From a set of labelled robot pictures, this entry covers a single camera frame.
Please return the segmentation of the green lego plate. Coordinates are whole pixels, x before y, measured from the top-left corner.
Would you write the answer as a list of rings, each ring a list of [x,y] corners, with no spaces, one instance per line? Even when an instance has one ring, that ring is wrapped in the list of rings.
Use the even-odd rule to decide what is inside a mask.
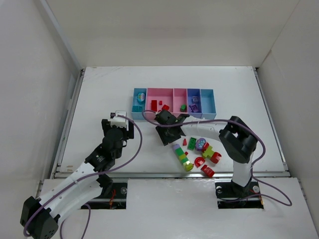
[[[197,141],[196,138],[191,137],[191,138],[189,139],[189,142],[188,142],[188,145],[187,145],[187,149],[188,149],[188,150],[194,150],[194,149],[195,149],[195,146],[196,146],[196,141]]]

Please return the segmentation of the green lego brick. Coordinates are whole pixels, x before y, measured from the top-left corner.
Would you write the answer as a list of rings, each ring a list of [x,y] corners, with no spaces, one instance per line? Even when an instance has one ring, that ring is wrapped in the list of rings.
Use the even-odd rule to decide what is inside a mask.
[[[181,105],[180,111],[181,112],[187,112],[187,105]]]

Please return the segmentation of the teal lego brick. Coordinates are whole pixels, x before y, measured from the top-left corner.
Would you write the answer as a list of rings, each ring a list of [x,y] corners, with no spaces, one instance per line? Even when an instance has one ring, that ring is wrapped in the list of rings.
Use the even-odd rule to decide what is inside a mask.
[[[142,112],[143,107],[142,106],[133,106],[132,107],[132,112]]]

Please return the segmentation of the long green lego stack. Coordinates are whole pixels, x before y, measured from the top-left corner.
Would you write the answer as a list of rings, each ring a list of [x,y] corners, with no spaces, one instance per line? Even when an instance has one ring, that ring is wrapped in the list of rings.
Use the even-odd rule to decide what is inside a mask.
[[[183,149],[180,147],[180,145],[175,144],[172,146],[172,148],[173,148],[179,162],[183,166],[184,170],[186,172],[191,171],[193,169],[193,164],[189,161],[189,159],[187,158],[187,155],[185,154]]]

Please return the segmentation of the purple printed lego piece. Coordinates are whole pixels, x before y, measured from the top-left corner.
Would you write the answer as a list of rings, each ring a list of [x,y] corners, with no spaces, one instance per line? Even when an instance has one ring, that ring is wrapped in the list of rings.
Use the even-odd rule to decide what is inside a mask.
[[[198,102],[199,102],[199,97],[193,96],[193,97],[192,97],[192,102],[193,102],[193,103],[198,103]]]

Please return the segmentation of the teal frog printed lego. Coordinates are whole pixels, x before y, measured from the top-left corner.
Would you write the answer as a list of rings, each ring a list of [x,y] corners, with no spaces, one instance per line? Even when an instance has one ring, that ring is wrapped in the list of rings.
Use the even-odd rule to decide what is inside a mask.
[[[143,104],[143,103],[145,102],[145,98],[146,98],[146,95],[145,95],[144,92],[139,92],[139,93],[137,94],[137,102],[138,102],[139,104]]]

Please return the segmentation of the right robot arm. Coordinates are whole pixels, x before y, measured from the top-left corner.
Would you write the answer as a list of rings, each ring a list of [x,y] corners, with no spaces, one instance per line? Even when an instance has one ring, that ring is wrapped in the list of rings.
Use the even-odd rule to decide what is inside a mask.
[[[221,142],[227,155],[233,160],[233,190],[238,194],[248,191],[252,180],[252,155],[256,150],[257,139],[239,117],[232,116],[223,126],[188,114],[176,117],[164,110],[155,116],[155,122],[158,123],[156,131],[164,145],[180,139],[181,136],[201,136]]]

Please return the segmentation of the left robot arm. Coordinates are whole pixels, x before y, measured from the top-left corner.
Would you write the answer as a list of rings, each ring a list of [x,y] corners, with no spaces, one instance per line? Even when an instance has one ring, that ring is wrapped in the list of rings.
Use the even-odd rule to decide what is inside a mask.
[[[64,221],[82,206],[90,209],[88,202],[108,194],[113,180],[107,175],[117,170],[116,159],[134,131],[141,132],[137,124],[126,116],[113,115],[102,120],[104,137],[81,165],[58,186],[43,196],[25,200],[20,218],[25,237],[50,239],[62,231]]]

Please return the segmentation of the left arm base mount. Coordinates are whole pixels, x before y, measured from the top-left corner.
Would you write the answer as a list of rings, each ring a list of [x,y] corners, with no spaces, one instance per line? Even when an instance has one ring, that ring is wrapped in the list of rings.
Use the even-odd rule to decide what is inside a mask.
[[[87,204],[93,210],[124,210],[127,207],[128,179],[115,178],[110,189],[103,189],[100,196]]]

